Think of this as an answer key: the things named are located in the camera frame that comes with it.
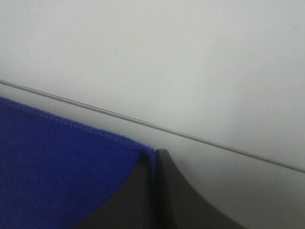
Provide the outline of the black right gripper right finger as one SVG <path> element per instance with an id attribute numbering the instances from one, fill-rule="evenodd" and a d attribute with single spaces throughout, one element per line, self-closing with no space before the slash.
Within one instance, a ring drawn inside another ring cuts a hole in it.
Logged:
<path id="1" fill-rule="evenodd" d="M 242 229 L 205 198 L 182 175 L 169 152 L 157 153 L 158 229 Z"/>

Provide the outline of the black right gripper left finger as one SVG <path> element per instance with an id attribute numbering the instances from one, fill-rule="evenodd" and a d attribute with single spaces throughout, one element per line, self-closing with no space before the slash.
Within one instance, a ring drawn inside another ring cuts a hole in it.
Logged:
<path id="1" fill-rule="evenodd" d="M 153 170 L 148 156 L 140 154 L 123 184 L 75 229 L 165 229 L 162 203 L 162 167 L 157 157 Z"/>

